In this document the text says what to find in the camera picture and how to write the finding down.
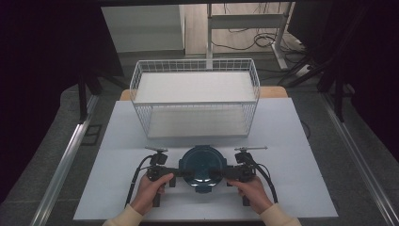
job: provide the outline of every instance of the person's right hand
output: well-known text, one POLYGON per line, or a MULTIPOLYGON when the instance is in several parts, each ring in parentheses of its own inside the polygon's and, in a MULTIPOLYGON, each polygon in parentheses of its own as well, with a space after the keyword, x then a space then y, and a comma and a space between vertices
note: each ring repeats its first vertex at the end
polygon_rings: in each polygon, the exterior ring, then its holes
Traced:
POLYGON ((247 196, 250 207, 257 213, 261 214, 268 209, 273 203, 269 200, 264 192, 263 184, 258 176, 255 176, 251 181, 241 183, 236 180, 226 179, 227 182, 238 188, 238 194, 243 197, 247 196))

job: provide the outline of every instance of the white wire basket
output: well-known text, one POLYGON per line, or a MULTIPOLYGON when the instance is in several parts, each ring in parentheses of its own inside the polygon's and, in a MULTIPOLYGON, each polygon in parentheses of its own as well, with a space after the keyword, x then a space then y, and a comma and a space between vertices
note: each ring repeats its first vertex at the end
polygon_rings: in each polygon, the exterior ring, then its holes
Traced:
POLYGON ((140 60, 130 96, 148 138, 246 137, 259 86, 252 59, 140 60))

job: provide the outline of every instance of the white shelf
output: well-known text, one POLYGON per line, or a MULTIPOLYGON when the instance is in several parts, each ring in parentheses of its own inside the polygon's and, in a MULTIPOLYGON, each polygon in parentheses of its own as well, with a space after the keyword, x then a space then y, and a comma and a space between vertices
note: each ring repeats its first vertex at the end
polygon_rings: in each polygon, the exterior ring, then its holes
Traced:
POLYGON ((143 73, 135 104, 256 102, 249 72, 143 73))

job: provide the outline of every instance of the wooden panel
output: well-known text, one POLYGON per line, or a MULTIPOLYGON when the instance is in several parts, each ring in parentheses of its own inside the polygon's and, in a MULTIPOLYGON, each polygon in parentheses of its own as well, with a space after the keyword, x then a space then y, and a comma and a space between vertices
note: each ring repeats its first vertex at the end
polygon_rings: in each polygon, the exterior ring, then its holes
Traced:
MULTIPOLYGON (((130 101, 130 90, 126 89, 120 96, 120 101, 130 101)), ((261 87, 260 98, 287 98, 288 94, 283 87, 261 87)))

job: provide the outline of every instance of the white board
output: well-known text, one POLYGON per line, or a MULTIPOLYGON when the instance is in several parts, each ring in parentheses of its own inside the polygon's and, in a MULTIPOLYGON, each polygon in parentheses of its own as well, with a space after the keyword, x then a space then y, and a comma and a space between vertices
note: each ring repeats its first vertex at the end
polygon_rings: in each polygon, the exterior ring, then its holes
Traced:
POLYGON ((255 102, 249 72, 143 73, 135 103, 255 102))
MULTIPOLYGON (((169 148, 166 165, 177 168, 184 153, 200 144, 218 149, 228 164, 235 164, 234 147, 266 145, 267 150, 251 153, 270 170, 282 208, 298 218, 337 217, 294 104, 281 98, 260 100, 248 137, 163 140, 147 140, 132 103, 117 102, 74 219, 113 218, 123 210, 138 163, 152 154, 144 146, 169 148)), ((271 198, 267 183, 263 184, 271 198)), ((213 192, 198 194, 180 178, 176 187, 166 188, 161 206, 145 217, 148 221, 258 219, 249 207, 242 206, 236 189, 224 181, 213 192)))

